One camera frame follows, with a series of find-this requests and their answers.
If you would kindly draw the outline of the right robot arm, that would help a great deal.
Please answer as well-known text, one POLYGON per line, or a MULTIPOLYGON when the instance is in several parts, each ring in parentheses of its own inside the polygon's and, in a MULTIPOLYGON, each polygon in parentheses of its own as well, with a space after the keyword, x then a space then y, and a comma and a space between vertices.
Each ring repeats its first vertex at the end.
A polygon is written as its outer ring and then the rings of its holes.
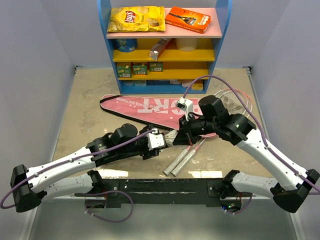
POLYGON ((202 136, 216 134, 224 141, 243 150, 258 161, 271 177, 248 175, 231 170, 213 189, 219 197, 233 197, 237 193, 257 194, 273 199, 283 210, 296 213, 304 203, 320 174, 307 170, 275 148, 260 130, 243 114, 229 114, 222 101, 208 95, 198 102, 201 115, 193 113, 193 102, 181 97, 176 107, 184 111, 174 145, 193 145, 202 136))

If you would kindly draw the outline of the white shuttlecock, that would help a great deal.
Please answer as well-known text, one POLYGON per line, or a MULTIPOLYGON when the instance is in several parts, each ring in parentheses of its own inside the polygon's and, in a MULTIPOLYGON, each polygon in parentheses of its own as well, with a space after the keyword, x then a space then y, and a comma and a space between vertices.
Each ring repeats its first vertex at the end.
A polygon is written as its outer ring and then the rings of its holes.
POLYGON ((165 144, 167 147, 173 146, 173 142, 174 142, 175 138, 177 137, 177 135, 178 135, 178 131, 176 129, 164 132, 164 139, 165 139, 165 144))

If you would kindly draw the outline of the pink racket bag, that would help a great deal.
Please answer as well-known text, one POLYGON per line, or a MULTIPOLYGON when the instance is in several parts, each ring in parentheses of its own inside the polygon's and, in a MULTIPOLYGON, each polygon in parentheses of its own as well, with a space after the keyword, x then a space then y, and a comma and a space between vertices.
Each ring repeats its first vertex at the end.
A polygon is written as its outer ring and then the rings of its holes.
POLYGON ((141 124, 153 124, 163 130, 179 129, 185 112, 176 107, 177 97, 150 97, 106 94, 100 108, 115 116, 141 124))

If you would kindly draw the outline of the black shuttlecock tube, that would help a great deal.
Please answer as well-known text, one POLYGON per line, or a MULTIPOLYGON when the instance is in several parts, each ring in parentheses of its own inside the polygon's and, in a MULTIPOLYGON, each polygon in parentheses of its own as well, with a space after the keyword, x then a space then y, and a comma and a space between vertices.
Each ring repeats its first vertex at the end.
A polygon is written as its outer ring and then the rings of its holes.
POLYGON ((95 161, 97 167, 106 165, 118 160, 127 159, 134 156, 142 156, 146 154, 149 150, 146 149, 130 149, 130 150, 115 150, 113 152, 103 153, 102 157, 95 161))

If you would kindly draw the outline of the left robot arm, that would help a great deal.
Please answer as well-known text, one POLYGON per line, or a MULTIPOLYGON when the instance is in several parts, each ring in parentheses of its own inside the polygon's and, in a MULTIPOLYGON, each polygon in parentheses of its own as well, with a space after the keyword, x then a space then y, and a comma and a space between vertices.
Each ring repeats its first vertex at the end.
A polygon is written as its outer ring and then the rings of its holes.
POLYGON ((47 198, 70 193, 99 196, 104 184, 94 168, 134 156, 147 160, 166 147, 165 135, 157 128, 148 125, 138 131, 126 123, 58 160, 36 167, 17 165, 10 180, 13 207, 23 213, 47 198))

